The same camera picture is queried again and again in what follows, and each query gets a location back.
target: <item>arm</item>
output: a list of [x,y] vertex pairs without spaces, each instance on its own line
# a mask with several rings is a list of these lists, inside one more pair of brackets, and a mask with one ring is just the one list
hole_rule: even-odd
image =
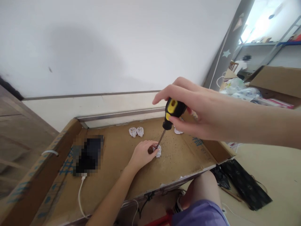
[[174,126],[204,140],[257,143],[301,149],[301,112],[249,103],[200,87],[185,78],[157,93],[153,104],[172,97],[198,115],[196,123],[170,117]]
[[158,149],[156,149],[152,154],[149,154],[147,152],[148,148],[157,143],[156,141],[142,141],[136,146],[129,164],[125,167],[120,178],[89,219],[86,224],[87,226],[112,226],[114,224],[136,173],[149,163],[158,152]]

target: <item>wooden door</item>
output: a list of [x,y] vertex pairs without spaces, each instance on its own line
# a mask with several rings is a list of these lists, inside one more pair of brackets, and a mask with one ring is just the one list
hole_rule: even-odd
[[0,86],[0,199],[12,191],[57,134]]

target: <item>knee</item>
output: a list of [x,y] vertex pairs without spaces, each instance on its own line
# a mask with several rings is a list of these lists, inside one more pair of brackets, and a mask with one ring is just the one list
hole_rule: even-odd
[[210,170],[202,173],[200,176],[195,178],[195,181],[199,183],[217,183],[215,176]]

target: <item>plastic bag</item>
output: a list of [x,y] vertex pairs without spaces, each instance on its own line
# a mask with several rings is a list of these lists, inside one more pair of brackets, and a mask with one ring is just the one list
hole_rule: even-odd
[[242,89],[239,92],[232,94],[232,97],[251,101],[253,99],[262,98],[262,95],[261,95],[259,89],[254,88],[254,87],[249,87],[249,88]]
[[244,81],[240,78],[233,78],[226,82],[227,86],[222,93],[232,95],[245,88]]

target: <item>star decoration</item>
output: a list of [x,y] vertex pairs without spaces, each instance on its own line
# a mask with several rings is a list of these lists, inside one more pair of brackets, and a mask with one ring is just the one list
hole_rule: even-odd
[[230,55],[231,53],[230,53],[230,50],[227,50],[227,51],[224,51],[223,52],[223,57],[228,57],[229,55]]

